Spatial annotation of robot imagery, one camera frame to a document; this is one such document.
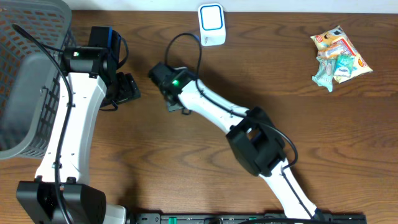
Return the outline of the mint green tissue pack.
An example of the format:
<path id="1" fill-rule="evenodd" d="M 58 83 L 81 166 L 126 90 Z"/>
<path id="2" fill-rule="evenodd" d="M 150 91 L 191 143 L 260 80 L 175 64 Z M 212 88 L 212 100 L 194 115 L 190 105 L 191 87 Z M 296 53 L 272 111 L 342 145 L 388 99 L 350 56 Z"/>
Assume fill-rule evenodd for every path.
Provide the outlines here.
<path id="1" fill-rule="evenodd" d="M 317 57 L 319 69 L 316 75 L 312 77 L 312 81 L 318 86 L 325 87 L 329 92 L 333 91 L 333 74 L 335 69 L 335 59 L 324 59 Z"/>

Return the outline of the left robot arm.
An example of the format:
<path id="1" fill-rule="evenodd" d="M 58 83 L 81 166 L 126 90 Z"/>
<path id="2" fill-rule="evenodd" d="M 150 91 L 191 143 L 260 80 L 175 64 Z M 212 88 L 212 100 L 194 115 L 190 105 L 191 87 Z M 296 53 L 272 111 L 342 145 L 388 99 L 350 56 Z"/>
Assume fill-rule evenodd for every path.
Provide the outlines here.
<path id="1" fill-rule="evenodd" d="M 116 111 L 141 95 L 121 67 L 127 43 L 110 27 L 94 26 L 88 45 L 66 47 L 55 68 L 62 79 L 47 151 L 34 180 L 21 181 L 16 197 L 34 223 L 134 223 L 122 205 L 111 205 L 90 186 L 90 149 L 97 115 Z"/>

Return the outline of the small orange snack packet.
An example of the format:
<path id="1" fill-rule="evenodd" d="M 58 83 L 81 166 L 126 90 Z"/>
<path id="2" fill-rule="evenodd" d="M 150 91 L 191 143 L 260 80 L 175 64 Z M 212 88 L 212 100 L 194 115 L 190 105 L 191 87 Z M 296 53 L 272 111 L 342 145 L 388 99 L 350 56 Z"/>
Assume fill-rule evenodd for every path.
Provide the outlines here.
<path id="1" fill-rule="evenodd" d="M 321 59 L 337 58 L 339 55 L 353 55 L 356 53 L 344 37 L 336 39 L 329 47 L 319 50 L 317 57 Z"/>

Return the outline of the white teal Kleenex tissue pack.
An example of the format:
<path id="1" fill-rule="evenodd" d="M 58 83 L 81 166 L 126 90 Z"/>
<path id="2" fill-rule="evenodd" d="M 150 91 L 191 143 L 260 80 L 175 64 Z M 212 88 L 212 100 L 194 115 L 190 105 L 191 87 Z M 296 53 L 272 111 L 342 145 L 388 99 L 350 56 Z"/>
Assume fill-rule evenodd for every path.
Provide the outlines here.
<path id="1" fill-rule="evenodd" d="M 334 76 L 350 77 L 353 71 L 354 60 L 354 55 L 339 55 L 335 62 Z"/>

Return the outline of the yellow orange snack bag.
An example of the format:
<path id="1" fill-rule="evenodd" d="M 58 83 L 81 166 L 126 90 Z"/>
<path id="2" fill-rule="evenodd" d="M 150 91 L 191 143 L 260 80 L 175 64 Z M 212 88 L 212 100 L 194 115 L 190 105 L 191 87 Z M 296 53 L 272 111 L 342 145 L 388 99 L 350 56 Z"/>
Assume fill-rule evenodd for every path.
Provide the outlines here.
<path id="1" fill-rule="evenodd" d="M 314 41 L 319 51 L 329 47 L 336 39 L 339 39 L 341 37 L 344 37 L 347 40 L 347 42 L 350 44 L 356 55 L 355 55 L 353 71 L 351 76 L 347 78 L 347 77 L 336 77 L 333 75 L 334 80 L 338 83 L 343 83 L 354 77 L 372 72 L 373 71 L 372 68 L 362 58 L 361 54 L 354 47 L 354 45 L 346 35 L 345 31 L 341 28 L 341 26 L 337 26 L 334 29 L 325 31 L 322 34 L 313 35 L 310 38 Z"/>

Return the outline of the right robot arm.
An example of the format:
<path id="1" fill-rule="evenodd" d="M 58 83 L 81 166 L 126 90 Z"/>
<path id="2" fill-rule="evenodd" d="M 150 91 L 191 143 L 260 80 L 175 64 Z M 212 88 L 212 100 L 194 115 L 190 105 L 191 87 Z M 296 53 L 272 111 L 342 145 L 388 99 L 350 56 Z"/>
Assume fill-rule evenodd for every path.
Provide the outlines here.
<path id="1" fill-rule="evenodd" d="M 284 147 L 294 143 L 279 131 L 266 112 L 236 105 L 210 90 L 185 67 L 155 65 L 148 74 L 170 106 L 196 112 L 220 128 L 236 160 L 251 175 L 260 177 L 273 191 L 288 218 L 320 220 L 317 206 L 295 179 Z"/>

